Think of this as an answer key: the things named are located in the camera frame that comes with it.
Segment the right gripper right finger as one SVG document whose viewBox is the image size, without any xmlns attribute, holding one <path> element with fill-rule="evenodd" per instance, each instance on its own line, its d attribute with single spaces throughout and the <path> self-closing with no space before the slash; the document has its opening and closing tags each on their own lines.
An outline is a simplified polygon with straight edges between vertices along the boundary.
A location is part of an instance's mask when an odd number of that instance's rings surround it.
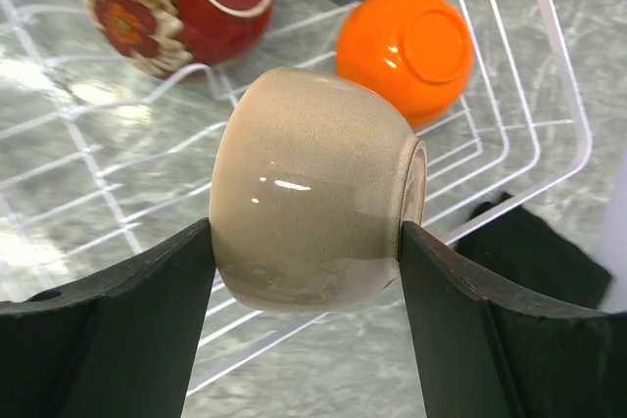
<svg viewBox="0 0 627 418">
<path fill-rule="evenodd" d="M 430 417 L 622 417 L 626 316 L 562 302 L 413 222 L 399 264 Z"/>
</svg>

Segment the red floral bowl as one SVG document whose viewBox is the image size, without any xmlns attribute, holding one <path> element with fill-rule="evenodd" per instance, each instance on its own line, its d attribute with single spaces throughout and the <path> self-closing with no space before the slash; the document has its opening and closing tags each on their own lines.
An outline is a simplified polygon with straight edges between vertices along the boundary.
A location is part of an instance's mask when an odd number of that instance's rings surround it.
<svg viewBox="0 0 627 418">
<path fill-rule="evenodd" d="M 219 66 L 247 54 L 274 0 L 82 0 L 110 45 L 143 72 L 165 79 L 192 64 Z"/>
</svg>

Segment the orange bowl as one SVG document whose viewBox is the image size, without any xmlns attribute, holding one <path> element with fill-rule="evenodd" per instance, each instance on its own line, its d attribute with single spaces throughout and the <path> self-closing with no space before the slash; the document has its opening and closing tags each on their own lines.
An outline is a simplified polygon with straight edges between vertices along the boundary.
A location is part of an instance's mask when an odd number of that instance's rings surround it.
<svg viewBox="0 0 627 418">
<path fill-rule="evenodd" d="M 417 130 L 461 95 L 473 58 L 468 26 L 446 0 L 365 0 L 342 24 L 335 69 L 386 99 Z"/>
</svg>

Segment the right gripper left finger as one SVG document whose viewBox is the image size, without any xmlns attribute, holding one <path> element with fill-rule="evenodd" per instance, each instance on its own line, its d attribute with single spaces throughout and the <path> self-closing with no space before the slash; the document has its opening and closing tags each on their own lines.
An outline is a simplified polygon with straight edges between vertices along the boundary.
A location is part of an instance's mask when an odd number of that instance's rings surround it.
<svg viewBox="0 0 627 418">
<path fill-rule="evenodd" d="M 177 417 L 216 263 L 201 219 L 152 249 L 1 305 L 5 417 Z"/>
</svg>

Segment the beige speckled bowl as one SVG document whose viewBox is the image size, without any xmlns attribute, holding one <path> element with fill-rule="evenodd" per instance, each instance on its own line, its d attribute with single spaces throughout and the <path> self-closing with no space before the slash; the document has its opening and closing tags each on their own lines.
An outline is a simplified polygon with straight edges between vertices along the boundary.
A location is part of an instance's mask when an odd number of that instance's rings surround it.
<svg viewBox="0 0 627 418">
<path fill-rule="evenodd" d="M 404 222 L 424 213 L 427 156 L 379 95 L 278 68 L 241 97 L 222 134 L 210 222 L 219 275 L 257 310 L 359 305 L 399 277 Z"/>
</svg>

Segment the black folded cloth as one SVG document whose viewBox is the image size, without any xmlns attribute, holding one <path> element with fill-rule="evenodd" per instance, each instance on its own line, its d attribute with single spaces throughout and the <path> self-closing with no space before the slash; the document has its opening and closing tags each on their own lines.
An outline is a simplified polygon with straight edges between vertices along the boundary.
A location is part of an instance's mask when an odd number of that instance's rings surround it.
<svg viewBox="0 0 627 418">
<path fill-rule="evenodd" d="M 520 286 L 586 308 L 599 307 L 612 280 L 577 245 L 523 207 L 462 237 L 455 250 Z"/>
</svg>

